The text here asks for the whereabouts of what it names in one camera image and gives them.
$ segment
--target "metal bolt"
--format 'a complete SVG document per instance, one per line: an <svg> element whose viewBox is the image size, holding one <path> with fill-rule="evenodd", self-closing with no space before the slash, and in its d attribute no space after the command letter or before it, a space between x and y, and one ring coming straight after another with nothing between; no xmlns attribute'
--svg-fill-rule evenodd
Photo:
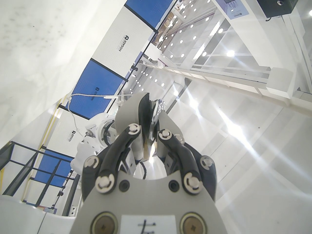
<svg viewBox="0 0 312 234"><path fill-rule="evenodd" d="M163 140L168 140L172 137L172 133L168 129L164 129L159 133L159 137Z"/></svg>
<svg viewBox="0 0 312 234"><path fill-rule="evenodd" d="M108 177L107 176L98 176L96 179L96 190L100 193L107 193L110 191L115 183L115 177L113 174L110 174Z"/></svg>
<svg viewBox="0 0 312 234"><path fill-rule="evenodd" d="M165 130L163 131L163 137L168 137L169 135L170 135L169 130L165 129Z"/></svg>
<svg viewBox="0 0 312 234"><path fill-rule="evenodd" d="M198 188L199 187L199 180L196 177L191 177L188 180L188 183L189 183L190 187L192 187L192 188Z"/></svg>
<svg viewBox="0 0 312 234"><path fill-rule="evenodd" d="M202 156L200 158L200 165L205 169L209 170L209 167L211 167L214 164L214 161L209 156Z"/></svg>
<svg viewBox="0 0 312 234"><path fill-rule="evenodd" d="M94 219L91 229L92 234L115 234L118 230L118 222L113 214L104 212Z"/></svg>
<svg viewBox="0 0 312 234"><path fill-rule="evenodd" d="M136 126L132 125L132 126L130 126L129 130L131 132L136 132L137 128L136 128Z"/></svg>
<svg viewBox="0 0 312 234"><path fill-rule="evenodd" d="M84 167L93 167L94 169L98 166L99 159L97 156L92 155L85 160Z"/></svg>
<svg viewBox="0 0 312 234"><path fill-rule="evenodd" d="M192 175L191 172L185 174L183 183L188 192L198 194L203 188L203 182Z"/></svg>
<svg viewBox="0 0 312 234"><path fill-rule="evenodd" d="M181 144L184 145L185 143L184 138L180 134L175 134L175 137L180 141Z"/></svg>
<svg viewBox="0 0 312 234"><path fill-rule="evenodd" d="M139 130L140 130L140 126L139 126L138 124L136 124L136 123L131 123L131 124L129 125L129 132L128 132L128 134L134 135L134 134L138 133Z"/></svg>
<svg viewBox="0 0 312 234"><path fill-rule="evenodd" d="M184 234L204 234L204 226L201 221L194 217L188 217L183 223Z"/></svg>
<svg viewBox="0 0 312 234"><path fill-rule="evenodd" d="M86 136L87 137L92 137L93 136L93 132L91 130L87 130Z"/></svg>

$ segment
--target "white wall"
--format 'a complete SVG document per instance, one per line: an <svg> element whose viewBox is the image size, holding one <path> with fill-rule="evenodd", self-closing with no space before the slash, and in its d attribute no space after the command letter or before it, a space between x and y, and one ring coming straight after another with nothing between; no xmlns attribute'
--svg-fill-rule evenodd
<svg viewBox="0 0 312 234"><path fill-rule="evenodd" d="M169 116L215 161L229 234L311 232L312 118L196 80Z"/></svg>

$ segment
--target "white robotic arm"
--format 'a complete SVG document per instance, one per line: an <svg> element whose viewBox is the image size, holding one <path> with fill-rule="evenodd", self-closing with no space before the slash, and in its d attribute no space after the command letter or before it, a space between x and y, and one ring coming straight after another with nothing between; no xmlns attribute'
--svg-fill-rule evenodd
<svg viewBox="0 0 312 234"><path fill-rule="evenodd" d="M114 121L115 117L105 112L89 120L84 140L78 144L77 154L70 163L71 168L79 175L82 175L84 162L89 156L97 155L115 141L117 134L113 126Z"/></svg>

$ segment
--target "gray metal plate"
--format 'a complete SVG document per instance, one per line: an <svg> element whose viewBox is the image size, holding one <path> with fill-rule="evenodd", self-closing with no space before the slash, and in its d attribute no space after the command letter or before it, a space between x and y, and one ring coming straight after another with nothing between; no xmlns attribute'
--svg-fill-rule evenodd
<svg viewBox="0 0 312 234"><path fill-rule="evenodd" d="M129 181L130 188L123 193L118 186L125 179ZM180 185L176 193L171 192L168 187L171 180L176 180ZM122 215L175 215L176 229L179 233L180 220L188 212L195 212L204 219L208 234L227 233L208 192L203 189L197 196L188 195L183 190L179 171L158 180L136 179L119 172L116 188L111 194L100 194L93 188L78 212L70 233L90 233L93 219L101 212L107 211L117 218L117 233L120 233Z"/></svg>

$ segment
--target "white label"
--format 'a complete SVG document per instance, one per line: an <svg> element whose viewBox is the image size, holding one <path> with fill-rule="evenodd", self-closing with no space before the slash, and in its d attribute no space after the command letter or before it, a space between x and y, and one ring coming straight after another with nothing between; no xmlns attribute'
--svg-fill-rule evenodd
<svg viewBox="0 0 312 234"><path fill-rule="evenodd" d="M122 215L120 234L176 234L175 215Z"/></svg>

